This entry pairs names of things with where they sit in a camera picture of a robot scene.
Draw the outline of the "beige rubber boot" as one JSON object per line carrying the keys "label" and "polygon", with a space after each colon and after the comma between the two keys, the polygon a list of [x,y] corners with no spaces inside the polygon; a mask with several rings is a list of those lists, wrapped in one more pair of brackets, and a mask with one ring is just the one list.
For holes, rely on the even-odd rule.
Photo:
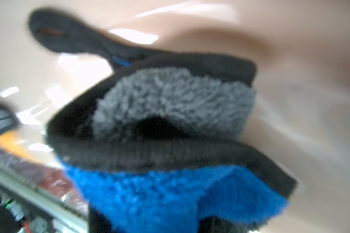
{"label": "beige rubber boot", "polygon": [[242,139],[298,179],[289,208],[263,232],[350,233],[350,1],[0,1],[0,103],[21,122],[0,137],[0,168],[85,214],[44,127],[112,71],[98,56],[39,45],[27,21],[42,7],[132,45],[254,60],[258,98]]}

